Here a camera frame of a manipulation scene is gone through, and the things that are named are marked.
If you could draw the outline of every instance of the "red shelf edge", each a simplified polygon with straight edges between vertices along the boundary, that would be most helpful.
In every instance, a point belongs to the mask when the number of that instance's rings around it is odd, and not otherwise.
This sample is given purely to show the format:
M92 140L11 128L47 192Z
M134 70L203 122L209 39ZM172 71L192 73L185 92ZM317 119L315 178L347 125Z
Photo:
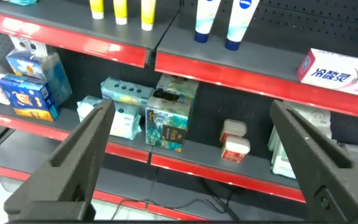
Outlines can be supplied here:
M148 204L147 211L157 214L157 215L163 215L165 217L174 218L177 220L187 220L187 221L206 221L208 219L197 217L195 215L190 215L184 212L179 212L176 210L172 210L169 208L163 208L157 205Z
M0 167L0 176L25 181L30 177L30 174L25 173L25 172L19 172L16 170L11 170L11 169L4 168L4 167ZM99 190L94 191L93 198L104 200L106 202L111 202L111 203L115 203L115 204L119 204L122 200L128 199L125 197L109 194L109 193L102 192ZM152 204L148 204L148 206L146 206L145 202L123 202L122 204L127 207L146 210L150 213L155 213L157 215L163 215L168 218L175 218L177 220L205 220L204 218L201 218L201 217L197 217L197 216L190 215L187 213L178 212L175 210L170 210L168 208L162 208L162 207L152 205Z
M151 164L153 166L184 172L190 175L196 175L199 177L204 177L207 179L259 191L265 194L275 195L278 197L283 197L297 202L305 203L305 199L301 190L294 189L292 187L278 185L271 182L254 179L251 177L241 176L222 170L200 166L197 164L192 164L189 162L157 154L152 154Z
M358 116L358 96L253 72L158 53L155 70L242 91Z
M0 14L0 33L143 68L146 49Z
M0 115L0 126L18 129L27 133L54 139L57 141L63 141L69 134L68 131L50 128L40 124L35 124L4 115ZM114 154L139 162L147 162L147 160L149 159L149 152L147 151L141 151L119 144L113 144L111 142L109 142L106 146L106 153Z

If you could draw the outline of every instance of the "blue cap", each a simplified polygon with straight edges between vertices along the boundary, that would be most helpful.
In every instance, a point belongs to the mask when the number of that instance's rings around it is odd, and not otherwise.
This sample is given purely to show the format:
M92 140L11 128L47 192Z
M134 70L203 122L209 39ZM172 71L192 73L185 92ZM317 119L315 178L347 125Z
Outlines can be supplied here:
M199 43L205 43L208 40L208 34L202 34L196 31L196 35L194 36L194 40Z
M238 50L240 47L240 42L234 42L229 39L226 39L225 47L229 50Z

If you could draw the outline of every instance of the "nivea tube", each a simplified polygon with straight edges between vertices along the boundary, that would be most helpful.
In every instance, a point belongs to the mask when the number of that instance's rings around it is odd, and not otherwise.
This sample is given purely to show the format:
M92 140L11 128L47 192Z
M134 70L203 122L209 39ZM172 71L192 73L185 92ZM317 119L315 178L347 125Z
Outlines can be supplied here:
M251 22L259 0L233 0L226 48L237 50Z
M208 40L220 3L221 0L198 0L195 41L205 43Z

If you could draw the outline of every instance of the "blue product box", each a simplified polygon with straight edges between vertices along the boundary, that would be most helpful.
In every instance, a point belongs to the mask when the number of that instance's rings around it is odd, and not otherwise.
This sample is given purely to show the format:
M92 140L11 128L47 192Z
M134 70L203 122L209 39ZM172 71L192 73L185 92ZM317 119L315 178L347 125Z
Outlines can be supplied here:
M82 121L99 103L102 99L87 96L84 100L77 102L77 112ZM136 105L129 105L126 103L114 102L116 113L112 121L110 135L118 136L133 140L136 135L142 131L139 125L140 115L139 108Z
M153 88L109 77L101 83L101 91L104 99L138 105L139 114L144 116L147 100L152 95Z
M146 143L180 152L185 140L191 104L183 97L155 90L146 107Z
M162 75L157 83L156 89L180 95L194 100L198 88L198 81L189 80L182 77L174 77L171 75Z
M44 57L14 49L6 56L6 60L16 75L27 75L47 81L56 106L61 105L71 95L71 86L59 54L53 53Z
M43 80L5 75L0 87L18 115L53 121L58 116L48 83Z

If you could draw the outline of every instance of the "yellow tube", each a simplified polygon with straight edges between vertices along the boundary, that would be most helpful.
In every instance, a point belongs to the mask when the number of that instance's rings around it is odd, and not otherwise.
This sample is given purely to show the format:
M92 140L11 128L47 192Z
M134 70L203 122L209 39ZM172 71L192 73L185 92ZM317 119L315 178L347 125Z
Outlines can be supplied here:
M127 0L113 0L116 23L119 25L127 24Z
M153 29L156 0L142 0L142 29Z
M89 0L93 19L104 18L103 0Z

